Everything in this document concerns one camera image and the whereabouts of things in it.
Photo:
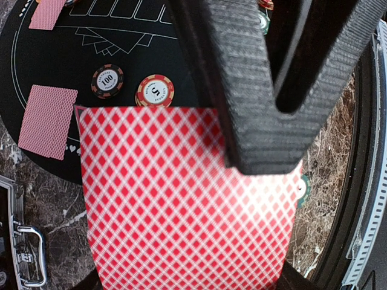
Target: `black rubber edge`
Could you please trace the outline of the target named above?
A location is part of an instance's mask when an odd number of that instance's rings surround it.
[[[199,93],[218,110],[230,162],[243,174],[257,175],[296,167],[337,102],[387,0],[356,2],[293,114],[276,107],[255,0],[169,0],[169,5]]]
[[[369,45],[356,67],[356,110],[348,169],[337,214],[324,251],[312,276],[321,289],[340,289],[350,264],[346,258],[364,203],[375,132],[375,80]]]

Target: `black poker chip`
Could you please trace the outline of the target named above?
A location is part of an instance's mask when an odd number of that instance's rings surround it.
[[[123,86],[123,71],[117,65],[104,65],[93,75],[91,90],[106,100],[117,95]]]
[[[76,2],[79,2],[79,0],[66,0],[65,7],[72,7]]]

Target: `marble surface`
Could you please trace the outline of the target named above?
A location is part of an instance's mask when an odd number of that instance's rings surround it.
[[[0,32],[15,2],[0,0]],[[46,238],[49,281],[41,289],[71,289],[94,269],[86,236],[82,187],[30,161],[11,139],[1,119],[0,175],[22,185],[25,221],[38,227]]]

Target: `playing card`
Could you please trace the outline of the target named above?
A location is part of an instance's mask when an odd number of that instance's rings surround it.
[[[47,158],[63,160],[77,91],[33,85],[18,146]]]
[[[66,0],[42,0],[31,18],[30,29],[53,30]]]
[[[278,176],[225,168],[214,109],[87,109],[80,134],[104,289],[274,289],[301,164]]]

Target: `green poker chip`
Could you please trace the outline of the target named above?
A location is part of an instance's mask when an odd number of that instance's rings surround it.
[[[297,208],[302,208],[310,197],[310,181],[306,175],[301,176],[301,182],[299,186],[299,194],[302,195],[298,199]]]
[[[258,11],[258,16],[259,16],[259,24],[261,26],[262,32],[264,33],[264,35],[266,35],[268,33],[268,28],[270,26],[270,18],[262,11]]]

